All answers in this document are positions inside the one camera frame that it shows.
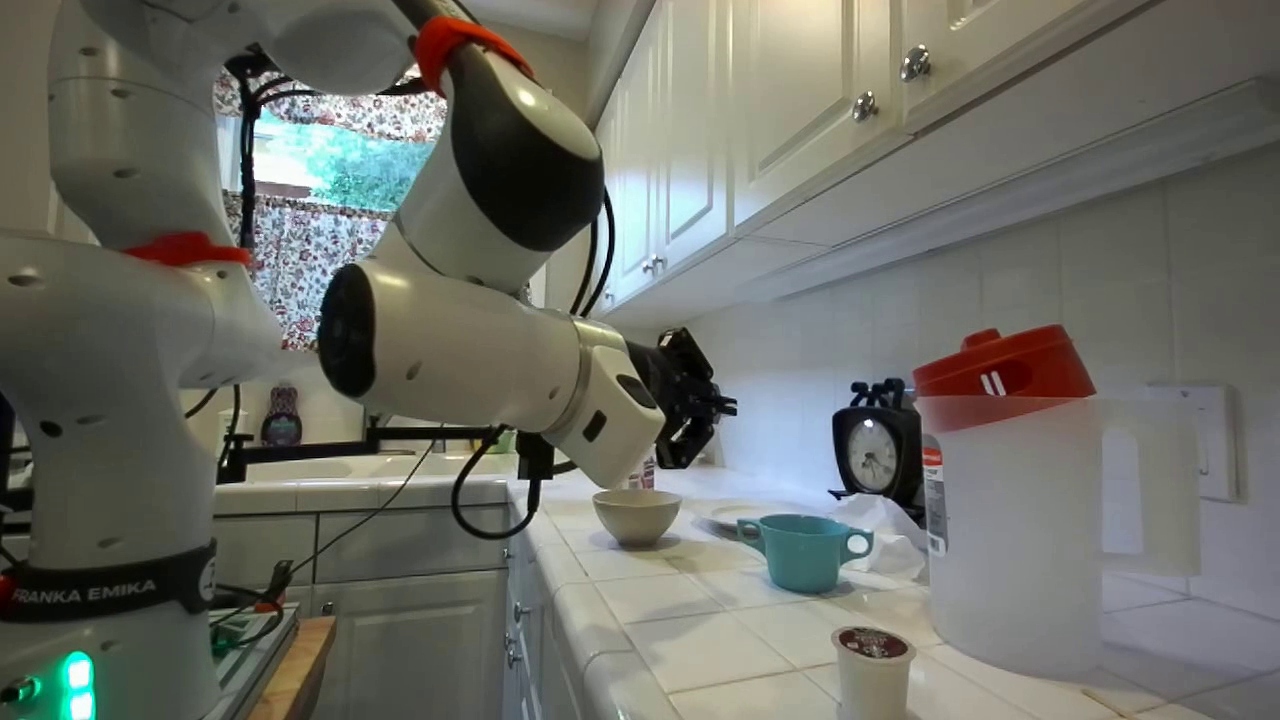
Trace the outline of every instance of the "tile backsplash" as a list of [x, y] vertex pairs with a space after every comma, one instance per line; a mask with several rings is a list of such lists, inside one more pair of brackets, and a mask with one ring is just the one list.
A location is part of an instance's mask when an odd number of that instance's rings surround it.
[[976, 330], [1063, 324], [1101, 388], [1222, 384], [1234, 500], [1199, 500], [1171, 587], [1280, 622], [1280, 149], [1033, 219], [782, 306], [702, 321], [738, 402], [714, 459], [818, 500], [846, 379], [909, 375]]

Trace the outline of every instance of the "white tile countertop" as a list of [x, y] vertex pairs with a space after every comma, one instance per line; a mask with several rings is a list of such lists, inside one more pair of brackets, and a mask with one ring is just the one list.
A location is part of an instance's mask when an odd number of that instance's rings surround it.
[[[396, 488], [372, 481], [288, 481], [225, 488], [220, 513], [377, 508]], [[1174, 583], [1102, 578], [1102, 653], [1087, 683], [1016, 676], [946, 648], [924, 613], [924, 587], [869, 587], [857, 569], [826, 596], [767, 583], [763, 557], [723, 540], [714, 517], [788, 508], [726, 496], [723, 476], [659, 473], [683, 508], [659, 549], [625, 553], [598, 529], [583, 476], [544, 488], [527, 526], [540, 578], [572, 661], [603, 716], [628, 720], [833, 720], [833, 633], [876, 625], [914, 646], [909, 709], [914, 720], [1262, 720], [1280, 716], [1280, 625], [1186, 601]], [[411, 481], [396, 500], [437, 505], [445, 476]], [[475, 481], [470, 505], [522, 486]]]

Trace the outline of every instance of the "bowl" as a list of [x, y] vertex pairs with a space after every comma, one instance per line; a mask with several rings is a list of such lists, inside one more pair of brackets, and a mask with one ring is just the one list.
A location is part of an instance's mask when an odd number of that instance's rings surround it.
[[652, 488], [603, 488], [592, 505], [620, 549], [652, 549], [679, 513], [679, 496]]

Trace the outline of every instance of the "red lid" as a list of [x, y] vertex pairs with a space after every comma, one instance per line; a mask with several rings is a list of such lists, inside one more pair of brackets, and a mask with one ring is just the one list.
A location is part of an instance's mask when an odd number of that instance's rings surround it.
[[998, 336], [997, 330], [965, 336], [956, 357], [910, 372], [918, 408], [935, 431], [997, 426], [1092, 396], [1092, 379], [1061, 324]]

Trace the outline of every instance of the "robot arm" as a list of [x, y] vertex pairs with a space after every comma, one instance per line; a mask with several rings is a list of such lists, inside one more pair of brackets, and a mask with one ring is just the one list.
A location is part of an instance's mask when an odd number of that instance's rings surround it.
[[[425, 3], [414, 21], [425, 55], [457, 13]], [[520, 299], [598, 212], [596, 137], [503, 49], [453, 51], [445, 93], [453, 115], [425, 178], [377, 256], [338, 267], [323, 298], [332, 388], [377, 411], [535, 431], [596, 486], [620, 486], [654, 441], [664, 468], [693, 465], [730, 406], [688, 332], [634, 348]]]

